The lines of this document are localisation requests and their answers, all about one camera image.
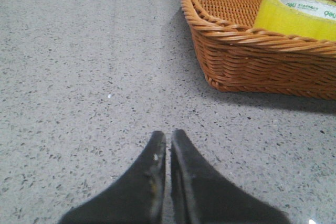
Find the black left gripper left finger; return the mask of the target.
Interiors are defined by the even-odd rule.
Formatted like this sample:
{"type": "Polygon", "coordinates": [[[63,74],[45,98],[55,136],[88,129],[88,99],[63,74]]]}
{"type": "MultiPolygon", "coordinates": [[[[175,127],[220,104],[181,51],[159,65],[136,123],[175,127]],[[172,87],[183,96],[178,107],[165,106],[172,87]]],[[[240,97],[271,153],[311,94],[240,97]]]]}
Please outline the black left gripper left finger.
{"type": "Polygon", "coordinates": [[[60,223],[161,223],[166,137],[154,131],[131,167],[106,190],[68,211],[60,223]]]}

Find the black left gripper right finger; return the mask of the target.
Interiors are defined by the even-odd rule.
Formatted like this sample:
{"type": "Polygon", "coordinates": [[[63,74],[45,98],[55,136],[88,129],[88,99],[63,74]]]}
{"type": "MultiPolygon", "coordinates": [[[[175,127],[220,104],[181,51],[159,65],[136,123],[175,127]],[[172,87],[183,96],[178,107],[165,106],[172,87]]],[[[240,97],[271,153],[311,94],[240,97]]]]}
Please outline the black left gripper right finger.
{"type": "Polygon", "coordinates": [[[176,223],[289,223],[280,210],[222,176],[183,130],[171,141],[171,183],[176,223]]]}

